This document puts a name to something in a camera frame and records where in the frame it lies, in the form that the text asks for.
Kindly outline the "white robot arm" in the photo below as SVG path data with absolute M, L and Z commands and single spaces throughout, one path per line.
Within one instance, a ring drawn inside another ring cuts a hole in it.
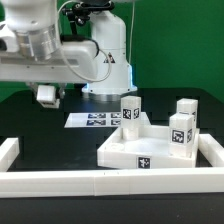
M 116 101 L 137 90 L 126 57 L 122 0 L 0 0 L 0 82 L 23 82 L 47 107 L 69 84 L 82 95 Z

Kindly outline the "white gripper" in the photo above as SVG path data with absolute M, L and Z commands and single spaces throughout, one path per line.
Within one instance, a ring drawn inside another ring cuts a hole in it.
M 59 97 L 64 99 L 67 83 L 86 83 L 97 79 L 97 48 L 92 41 L 64 42 L 62 49 L 78 77 L 64 63 L 59 51 L 49 60 L 34 61 L 19 53 L 0 51 L 0 81 L 29 82 L 27 86 L 38 95 L 40 83 L 60 83 Z

